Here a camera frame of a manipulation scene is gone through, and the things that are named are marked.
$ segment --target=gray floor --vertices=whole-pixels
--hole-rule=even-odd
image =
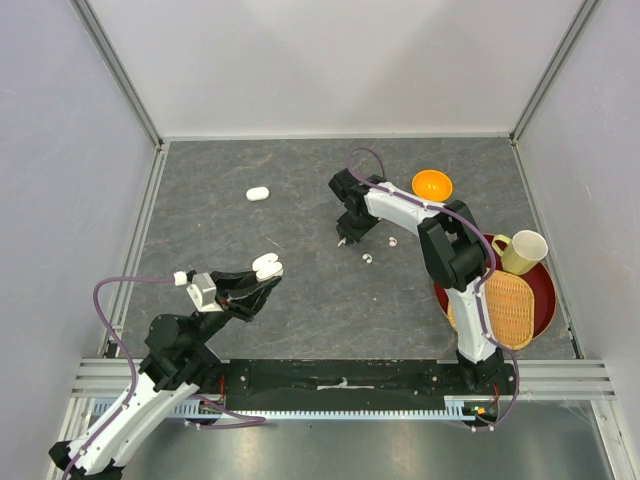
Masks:
[[[428,421],[280,421],[206,432],[165,422],[123,480],[612,480],[593,412],[521,402],[493,433]]]
[[[284,280],[261,314],[251,324],[231,322],[213,339],[222,357],[453,358],[456,336],[416,237],[383,222],[361,244],[337,247],[344,209],[327,182],[356,145],[374,147],[389,180],[409,191],[419,170],[446,172],[453,198],[470,206],[485,232],[535,228],[504,138],[179,142],[170,146],[138,274],[243,269],[264,253],[280,255]],[[361,173],[378,172],[362,158]],[[246,190],[261,185],[271,197],[248,202]],[[143,357],[154,316],[192,310],[182,288],[137,285],[124,341]],[[573,358],[559,311],[520,357]]]

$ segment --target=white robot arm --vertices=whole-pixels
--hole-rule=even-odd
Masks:
[[[481,283],[487,258],[477,236],[463,223],[441,213],[439,210],[445,207],[442,203],[427,202],[403,192],[376,175],[370,177],[368,183],[381,188],[363,184],[347,169],[334,175],[329,182],[347,208],[338,219],[339,236],[346,239],[347,244],[359,242],[381,219],[418,236],[426,268],[433,280],[445,288],[456,318],[460,363],[469,365],[472,370],[478,370],[476,366],[484,362],[492,363],[496,346],[488,338],[492,336],[491,323]],[[475,225],[464,203],[454,201],[446,208]],[[483,328],[478,305],[487,319],[486,328]]]
[[[251,271],[186,274],[196,311],[190,316],[157,316],[145,340],[149,355],[122,395],[83,436],[58,442],[49,450],[67,478],[119,480],[136,449],[160,422],[220,376],[224,366],[206,342],[233,317],[250,322],[282,273],[278,256],[271,253],[254,261]]]

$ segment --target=wicker basket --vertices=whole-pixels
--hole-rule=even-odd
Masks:
[[[486,293],[496,339],[512,350],[529,345],[533,340],[535,298],[527,282],[511,273],[496,271],[487,281]],[[456,328],[451,304],[447,318]]]

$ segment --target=aluminum frame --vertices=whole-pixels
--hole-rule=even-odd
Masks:
[[[511,132],[511,139],[514,142],[518,142],[522,137],[527,125],[531,121],[533,115],[538,110],[538,106],[542,103],[542,100],[547,95],[549,87],[555,80],[556,76],[560,72],[562,65],[564,65],[567,57],[571,53],[574,45],[576,44],[580,34],[582,33],[585,25],[592,17],[596,10],[596,7],[600,4],[600,0],[583,0],[582,4],[578,8],[578,11],[571,20],[569,28],[565,32],[562,40],[558,44],[556,51],[553,53],[547,68],[545,69],[542,77],[538,81],[536,88],[533,90],[529,101],[527,102],[524,110],[520,114],[520,118],[513,127]]]
[[[153,164],[149,171],[149,178],[147,179],[147,185],[142,197],[142,202],[138,210],[138,218],[129,242],[129,249],[124,260],[124,265],[122,267],[122,275],[133,276],[138,271],[144,241],[147,238],[147,231],[149,230],[149,224],[151,222],[151,214],[153,213],[153,207],[156,202],[156,197],[158,196],[158,190],[160,189],[164,166],[167,162],[169,147],[169,143],[163,144],[154,156]],[[122,334],[122,329],[124,328],[124,322],[126,320],[132,291],[133,284],[131,282],[119,282],[114,294],[111,296],[109,309],[107,311],[107,318],[118,335]],[[100,346],[97,352],[98,356],[105,355],[108,348],[108,337],[109,335],[105,330],[102,333]]]
[[[613,387],[604,363],[600,360],[522,360],[519,362],[521,383],[519,402],[571,402],[589,400],[594,410],[603,445],[616,480],[638,480],[638,468],[631,448],[626,425],[620,414]],[[117,398],[126,388],[130,370],[124,359],[84,359],[65,414],[59,439],[76,438],[90,423],[96,402]],[[451,396],[459,400],[491,400],[483,396]],[[274,421],[297,418],[294,415],[274,415]],[[382,417],[392,421],[402,418],[402,412],[384,412]],[[357,419],[357,414],[344,418]],[[335,415],[314,414],[314,420],[335,419]],[[61,473],[51,464],[47,479],[59,480]]]
[[[137,271],[146,232],[149,227],[151,213],[155,198],[160,186],[164,164],[167,158],[168,145],[159,134],[148,111],[144,107],[130,78],[128,77],[122,62],[118,58],[102,25],[91,7],[90,0],[70,0],[85,28],[89,32],[96,48],[103,57],[107,67],[113,75],[123,96],[133,109],[149,140],[156,145],[157,154],[149,175],[149,181],[145,189],[144,198],[140,207],[140,213],[136,223],[130,248],[123,266],[123,274],[134,275]],[[532,196],[526,172],[522,165],[518,152],[518,140],[521,138],[533,115],[545,98],[551,84],[558,75],[562,65],[571,53],[572,48],[579,39],[580,33],[595,12],[600,0],[583,0],[578,12],[574,16],[569,28],[557,47],[551,61],[547,65],[540,81],[534,89],[527,105],[516,122],[509,137],[512,139],[514,155],[520,169],[523,183],[529,203],[532,207],[536,226],[543,233],[546,232],[544,222],[537,212],[535,199]],[[504,136],[504,133],[496,132],[492,136]],[[397,135],[382,135],[383,137],[395,137]],[[412,137],[426,137],[435,135],[415,134]],[[437,136],[453,136],[453,134],[439,134]],[[341,135],[326,136],[322,138],[344,138]],[[350,138],[358,138],[358,135],[349,135]],[[247,136],[242,138],[267,138]],[[303,138],[297,136],[283,136],[282,138]],[[219,140],[223,138],[184,138],[184,140]],[[558,271],[555,268],[553,253],[550,258],[550,271],[554,281],[560,285]],[[565,318],[571,324],[569,315],[570,306],[562,296],[560,289],[559,304]],[[109,310],[109,319],[118,333],[122,332],[126,319],[126,310],[131,295],[131,285],[120,285],[112,296]],[[99,354],[103,354],[106,347],[106,335]],[[580,355],[579,345],[574,343]],[[617,480],[640,479],[638,466],[635,460],[635,452],[630,448],[631,440],[627,433],[619,405],[606,374],[604,364],[597,360],[566,360],[566,361],[522,361],[521,365],[521,395],[519,401],[558,401],[567,400],[591,400],[598,429],[609,458],[609,463]],[[104,397],[117,397],[128,383],[129,369],[125,360],[120,359],[86,359],[83,360],[73,392],[65,412],[63,425],[58,439],[76,438],[84,432],[90,423],[91,412],[94,410],[96,399]],[[460,397],[465,400],[483,400],[486,397]],[[50,464],[47,479],[60,479],[61,472],[53,464]]]
[[[100,55],[111,72],[113,79],[118,84],[122,95],[135,113],[144,133],[149,137],[151,143],[156,147],[159,147],[162,145],[162,137],[153,123],[149,112],[142,103],[138,92],[136,92],[129,75],[127,75],[127,71],[122,65],[120,58],[118,58],[118,54],[113,48],[113,45],[111,45],[109,37],[102,27],[100,20],[98,20],[95,11],[91,7],[91,2],[89,0],[69,1],[84,24],[84,27],[93,40],[98,52],[100,52]]]

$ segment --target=gray mat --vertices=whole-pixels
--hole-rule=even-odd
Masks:
[[[614,479],[588,403],[518,402],[491,434],[403,420],[287,420],[217,433],[166,421],[123,480]]]
[[[453,198],[480,228],[512,235],[534,229],[507,139],[277,140],[172,143],[138,270],[244,269],[268,252],[285,266],[281,284],[251,324],[233,320],[213,340],[221,357],[454,358],[456,335],[440,310],[417,237],[381,222],[362,243],[337,247],[344,207],[327,186],[349,148],[374,147],[387,175],[411,191],[419,170],[446,172]],[[378,172],[361,158],[359,171]],[[250,203],[250,187],[271,197]],[[391,248],[394,236],[398,246]],[[362,255],[369,253],[373,263]],[[183,288],[136,285],[124,327],[135,357],[160,313],[190,314]],[[520,357],[573,358],[561,313]]]

